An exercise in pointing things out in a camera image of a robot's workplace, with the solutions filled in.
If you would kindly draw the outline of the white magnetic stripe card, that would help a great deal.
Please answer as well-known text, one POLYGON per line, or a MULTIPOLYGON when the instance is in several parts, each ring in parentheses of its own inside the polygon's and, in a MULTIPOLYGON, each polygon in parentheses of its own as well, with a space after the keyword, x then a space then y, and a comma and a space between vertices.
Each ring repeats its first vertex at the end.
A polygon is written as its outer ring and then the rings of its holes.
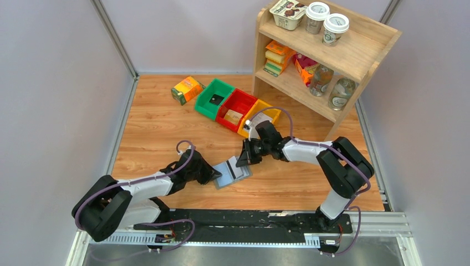
POLYGON ((227 160, 227 166, 234 182, 245 179, 252 175, 249 166, 236 166, 237 162, 238 157, 235 156, 232 156, 227 160))

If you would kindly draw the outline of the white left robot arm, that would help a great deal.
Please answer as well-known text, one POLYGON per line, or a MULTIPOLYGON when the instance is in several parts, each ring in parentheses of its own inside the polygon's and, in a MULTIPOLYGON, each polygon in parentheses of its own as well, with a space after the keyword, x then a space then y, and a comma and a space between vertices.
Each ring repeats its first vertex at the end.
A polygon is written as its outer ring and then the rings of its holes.
POLYGON ((198 151, 187 149, 179 160, 149 176, 131 180, 100 177, 71 215, 76 226, 96 242, 135 224, 149 223, 161 230, 167 227, 170 216, 162 210, 165 205, 159 196, 174 194, 191 181, 206 185, 221 176, 198 151))

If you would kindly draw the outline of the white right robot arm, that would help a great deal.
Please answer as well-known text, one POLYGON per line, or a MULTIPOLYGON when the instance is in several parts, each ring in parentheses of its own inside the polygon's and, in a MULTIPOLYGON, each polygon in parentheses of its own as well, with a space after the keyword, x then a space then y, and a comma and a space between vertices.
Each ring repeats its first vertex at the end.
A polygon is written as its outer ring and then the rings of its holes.
POLYGON ((243 141, 237 167, 258 164, 268 155, 275 160, 321 167, 331 186, 326 200, 316 211, 316 224, 323 232, 330 232, 338 225, 338 217, 374 175, 371 163, 345 137, 326 142, 283 137, 268 120, 256 126, 247 121, 244 128, 248 130, 248 138, 243 141))

